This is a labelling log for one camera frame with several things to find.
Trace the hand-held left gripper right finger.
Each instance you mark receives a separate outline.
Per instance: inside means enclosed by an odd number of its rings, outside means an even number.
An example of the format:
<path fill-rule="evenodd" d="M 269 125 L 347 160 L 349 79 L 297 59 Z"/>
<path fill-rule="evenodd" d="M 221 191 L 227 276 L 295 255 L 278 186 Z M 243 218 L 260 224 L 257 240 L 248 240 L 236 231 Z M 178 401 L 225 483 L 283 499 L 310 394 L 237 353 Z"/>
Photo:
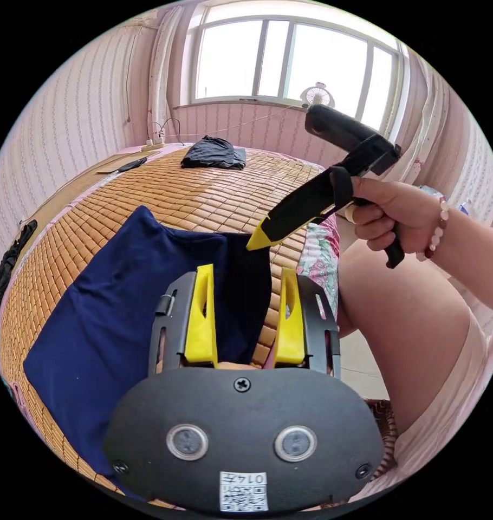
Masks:
<path fill-rule="evenodd" d="M 283 268 L 275 364 L 300 365 L 305 357 L 304 325 L 296 271 Z"/>

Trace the person's right hand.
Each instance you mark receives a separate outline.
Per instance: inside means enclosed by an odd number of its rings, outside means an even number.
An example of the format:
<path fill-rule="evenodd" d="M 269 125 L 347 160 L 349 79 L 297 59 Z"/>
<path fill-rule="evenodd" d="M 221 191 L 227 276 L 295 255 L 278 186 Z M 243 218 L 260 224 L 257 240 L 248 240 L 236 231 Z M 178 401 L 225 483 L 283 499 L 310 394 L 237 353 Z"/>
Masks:
<path fill-rule="evenodd" d="M 358 239 L 381 251 L 398 239 L 406 254 L 431 256 L 440 239 L 441 201 L 417 187 L 400 182 L 352 178 L 353 194 L 369 203 L 352 214 Z"/>

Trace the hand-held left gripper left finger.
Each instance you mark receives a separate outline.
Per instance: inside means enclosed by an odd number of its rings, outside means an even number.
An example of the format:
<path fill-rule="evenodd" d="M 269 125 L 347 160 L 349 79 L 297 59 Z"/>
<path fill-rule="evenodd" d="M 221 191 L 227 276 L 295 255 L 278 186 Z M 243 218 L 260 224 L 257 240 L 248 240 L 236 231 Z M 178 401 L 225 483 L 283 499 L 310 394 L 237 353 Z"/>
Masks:
<path fill-rule="evenodd" d="M 197 268 L 186 330 L 184 357 L 188 363 L 217 363 L 212 264 Z"/>

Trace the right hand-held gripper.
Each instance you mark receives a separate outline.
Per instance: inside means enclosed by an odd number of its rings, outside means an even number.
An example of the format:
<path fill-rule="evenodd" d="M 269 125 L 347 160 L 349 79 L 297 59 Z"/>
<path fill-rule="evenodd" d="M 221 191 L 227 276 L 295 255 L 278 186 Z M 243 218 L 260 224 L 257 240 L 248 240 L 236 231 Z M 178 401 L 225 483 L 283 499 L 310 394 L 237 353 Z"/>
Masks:
<path fill-rule="evenodd" d="M 362 177 L 367 171 L 382 175 L 389 166 L 363 167 L 352 173 L 347 166 L 333 165 L 287 195 L 258 223 L 246 245 L 256 251 L 282 242 L 289 235 L 312 221 L 323 221 L 331 213 L 346 207 L 359 208 L 369 201 L 353 195 L 351 177 Z M 267 234 L 263 230 L 267 224 Z"/>

